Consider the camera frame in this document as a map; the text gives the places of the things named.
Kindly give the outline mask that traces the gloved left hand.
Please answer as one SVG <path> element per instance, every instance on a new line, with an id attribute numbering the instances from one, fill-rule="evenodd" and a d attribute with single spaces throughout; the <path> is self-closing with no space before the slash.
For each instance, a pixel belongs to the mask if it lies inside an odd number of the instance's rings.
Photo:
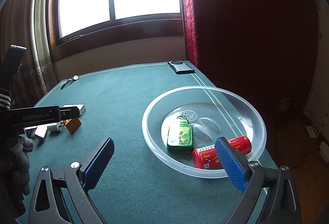
<path id="1" fill-rule="evenodd" d="M 30 194 L 30 161 L 28 153 L 34 141 L 24 136 L 1 151 L 1 223 L 16 223 L 25 213 L 24 197 Z"/>

